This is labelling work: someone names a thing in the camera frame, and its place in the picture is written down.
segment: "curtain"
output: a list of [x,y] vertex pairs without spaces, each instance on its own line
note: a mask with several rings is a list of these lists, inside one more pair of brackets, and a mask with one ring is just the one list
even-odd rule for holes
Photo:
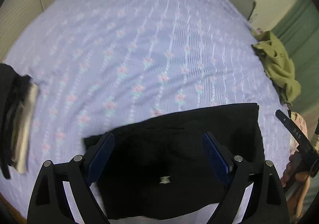
[[304,112],[319,103],[319,12],[311,0],[298,0],[272,32],[293,60],[301,84],[291,109]]

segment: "crumpled green shirt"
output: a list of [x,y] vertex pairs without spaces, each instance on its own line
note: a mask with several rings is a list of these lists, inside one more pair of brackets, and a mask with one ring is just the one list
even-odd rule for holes
[[266,31],[256,36],[258,43],[253,44],[267,77],[277,86],[280,101],[291,104],[301,92],[301,86],[295,80],[293,61],[281,41],[271,32]]

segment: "folded black cloth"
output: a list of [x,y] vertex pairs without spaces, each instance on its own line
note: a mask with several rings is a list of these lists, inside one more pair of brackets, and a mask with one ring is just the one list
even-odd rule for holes
[[12,164],[13,122],[19,104],[27,95],[30,79],[0,63],[0,168],[6,179],[10,179],[8,165]]
[[[155,117],[111,131],[114,150],[97,182],[107,217],[169,219],[218,203],[225,191],[202,137],[211,132],[234,155],[264,161],[257,104],[232,104]],[[87,148],[100,136],[85,138]]]

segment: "striped fabric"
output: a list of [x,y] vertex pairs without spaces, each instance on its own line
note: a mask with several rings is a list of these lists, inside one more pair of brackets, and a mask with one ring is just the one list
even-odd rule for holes
[[[26,217],[42,163],[84,153],[82,137],[166,113],[245,102],[260,106],[265,156],[281,175],[289,133],[275,111],[287,110],[250,46],[254,42],[228,0],[55,1],[6,59],[18,73],[33,77],[40,94],[28,173],[11,169],[11,180],[1,175],[0,192]],[[237,222],[247,202],[246,194]],[[70,205],[82,223],[74,202]],[[161,223],[206,223],[215,208]]]

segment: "blue gripper pad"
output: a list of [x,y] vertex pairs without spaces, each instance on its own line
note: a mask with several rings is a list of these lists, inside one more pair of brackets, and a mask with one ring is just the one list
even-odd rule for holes
[[207,133],[203,136],[203,149],[218,181],[224,183],[226,186],[230,185],[232,181],[232,178],[229,175],[231,171],[230,166]]
[[95,152],[91,162],[87,167],[86,183],[90,186],[100,177],[108,158],[114,149],[114,136],[111,133],[105,133],[99,142],[92,146],[92,151]]

